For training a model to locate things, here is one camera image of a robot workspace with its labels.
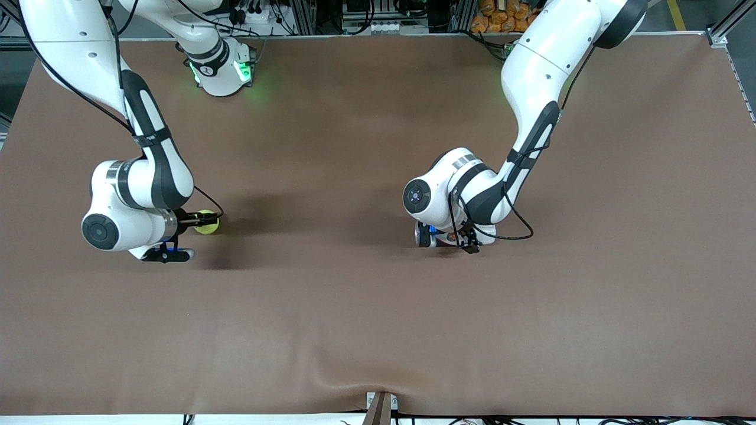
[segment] brown table surface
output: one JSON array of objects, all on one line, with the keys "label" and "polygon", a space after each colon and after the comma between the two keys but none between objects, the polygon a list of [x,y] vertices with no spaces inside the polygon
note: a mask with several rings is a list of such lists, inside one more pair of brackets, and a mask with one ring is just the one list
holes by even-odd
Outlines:
[{"label": "brown table surface", "polygon": [[[138,149],[37,66],[0,155],[0,413],[756,415],[756,130],[703,36],[599,50],[519,208],[531,240],[413,247],[406,181],[516,134],[461,37],[271,41],[197,89],[124,43],[228,217],[189,264],[86,244],[103,160]],[[191,209],[209,203],[199,195]],[[513,220],[510,234],[522,229]]]}]

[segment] tennis ball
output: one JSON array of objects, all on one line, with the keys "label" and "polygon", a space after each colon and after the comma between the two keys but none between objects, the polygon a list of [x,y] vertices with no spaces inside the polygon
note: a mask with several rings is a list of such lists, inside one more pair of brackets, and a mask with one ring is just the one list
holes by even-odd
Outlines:
[{"label": "tennis ball", "polygon": [[[213,214],[213,211],[210,211],[209,209],[202,209],[200,210],[200,213],[202,214]],[[211,234],[212,232],[218,230],[218,226],[221,224],[221,219],[218,219],[218,222],[211,225],[204,225],[204,226],[197,226],[194,228],[194,230],[200,232],[201,234]]]}]

